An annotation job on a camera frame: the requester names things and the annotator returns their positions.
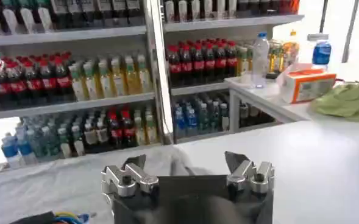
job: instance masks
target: red label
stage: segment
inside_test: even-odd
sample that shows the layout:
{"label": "red label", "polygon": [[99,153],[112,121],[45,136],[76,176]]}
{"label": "red label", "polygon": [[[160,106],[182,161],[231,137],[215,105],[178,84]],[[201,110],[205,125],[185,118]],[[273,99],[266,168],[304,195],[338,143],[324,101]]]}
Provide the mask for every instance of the red label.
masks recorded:
{"label": "red label", "polygon": [[217,68],[223,68],[227,65],[227,60],[226,59],[219,59],[216,61],[216,67]]}
{"label": "red label", "polygon": [[112,130],[112,137],[113,138],[122,138],[123,137],[123,131],[120,130]]}
{"label": "red label", "polygon": [[180,73],[182,70],[180,68],[180,65],[170,65],[169,66],[169,71],[171,73]]}
{"label": "red label", "polygon": [[43,83],[39,79],[28,80],[27,87],[31,90],[40,90],[43,88]]}
{"label": "red label", "polygon": [[206,68],[208,69],[214,69],[215,68],[215,61],[212,60],[212,61],[205,61],[205,66]]}
{"label": "red label", "polygon": [[204,61],[195,61],[194,62],[194,69],[195,70],[203,70],[205,67]]}
{"label": "red label", "polygon": [[238,63],[238,60],[236,58],[228,58],[227,63],[229,66],[236,66]]}
{"label": "red label", "polygon": [[69,87],[72,85],[71,79],[68,76],[57,78],[57,82],[59,83],[60,87]]}
{"label": "red label", "polygon": [[23,81],[19,81],[19,82],[13,82],[10,84],[11,86],[11,89],[16,92],[16,93],[20,93],[22,91],[25,91],[27,88],[26,88],[26,85]]}
{"label": "red label", "polygon": [[9,83],[0,84],[0,93],[1,94],[10,93],[10,92],[11,92],[11,86]]}
{"label": "red label", "polygon": [[125,136],[135,136],[136,135],[136,129],[134,128],[129,128],[129,129],[125,129]]}
{"label": "red label", "polygon": [[193,65],[191,64],[191,62],[182,64],[182,70],[184,70],[185,72],[190,72],[192,70],[192,68],[193,68]]}
{"label": "red label", "polygon": [[53,89],[57,86],[56,78],[43,79],[43,83],[46,89]]}

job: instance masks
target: clear plastic bottle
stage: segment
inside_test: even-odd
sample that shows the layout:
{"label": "clear plastic bottle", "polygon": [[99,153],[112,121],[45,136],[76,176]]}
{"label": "clear plastic bottle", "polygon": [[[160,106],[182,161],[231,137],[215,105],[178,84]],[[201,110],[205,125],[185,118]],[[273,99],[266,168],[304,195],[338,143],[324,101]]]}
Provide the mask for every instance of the clear plastic bottle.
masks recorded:
{"label": "clear plastic bottle", "polygon": [[267,33],[261,32],[254,43],[254,56],[252,68],[252,82],[256,88],[263,88],[266,84],[266,74],[268,71],[269,42]]}

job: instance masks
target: shelf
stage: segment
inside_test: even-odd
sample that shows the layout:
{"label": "shelf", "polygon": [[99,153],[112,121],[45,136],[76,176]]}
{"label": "shelf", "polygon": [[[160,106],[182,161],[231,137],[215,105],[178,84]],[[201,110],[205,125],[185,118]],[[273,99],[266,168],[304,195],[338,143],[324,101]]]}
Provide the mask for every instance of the shelf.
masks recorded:
{"label": "shelf", "polygon": [[23,108],[17,110],[0,111],[0,119],[7,117],[34,116],[39,114],[59,113],[74,110],[83,110],[95,107],[106,107],[110,105],[140,102],[154,99],[154,93],[144,93],[137,95],[106,98],[100,100],[90,100],[74,103],[62,103],[50,106]]}
{"label": "shelf", "polygon": [[142,35],[146,33],[146,26],[118,27],[107,29],[74,30],[53,33],[35,33],[21,35],[0,36],[0,46],[17,44],[34,44],[61,42],[73,40],[89,40],[121,36]]}
{"label": "shelf", "polygon": [[187,94],[222,90],[222,89],[227,89],[227,88],[228,88],[228,84],[221,82],[221,83],[212,83],[212,84],[205,84],[205,85],[199,85],[199,86],[175,88],[175,89],[171,90],[171,93],[173,96],[179,96],[179,95],[187,95]]}
{"label": "shelf", "polygon": [[169,23],[165,24],[166,32],[176,32],[185,30],[215,29],[223,27],[256,26],[256,25],[278,25],[302,20],[303,15],[282,15],[282,16],[262,16],[253,18],[220,19],[195,21],[189,23]]}

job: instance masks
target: tissue box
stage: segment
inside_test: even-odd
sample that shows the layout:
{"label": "tissue box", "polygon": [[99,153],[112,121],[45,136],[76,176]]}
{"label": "tissue box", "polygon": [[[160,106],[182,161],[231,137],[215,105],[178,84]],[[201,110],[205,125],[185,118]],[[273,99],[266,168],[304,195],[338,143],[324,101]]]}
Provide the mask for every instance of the tissue box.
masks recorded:
{"label": "tissue box", "polygon": [[330,91],[336,74],[314,69],[311,64],[295,64],[280,75],[280,94],[288,103],[308,102]]}

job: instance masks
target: green cloth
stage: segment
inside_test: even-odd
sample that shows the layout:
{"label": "green cloth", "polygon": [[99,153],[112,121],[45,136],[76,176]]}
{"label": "green cloth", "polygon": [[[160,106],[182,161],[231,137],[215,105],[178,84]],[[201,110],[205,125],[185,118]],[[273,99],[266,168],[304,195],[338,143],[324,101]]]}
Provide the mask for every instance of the green cloth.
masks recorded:
{"label": "green cloth", "polygon": [[321,114],[359,121],[359,83],[336,86],[327,94],[312,101],[310,106]]}

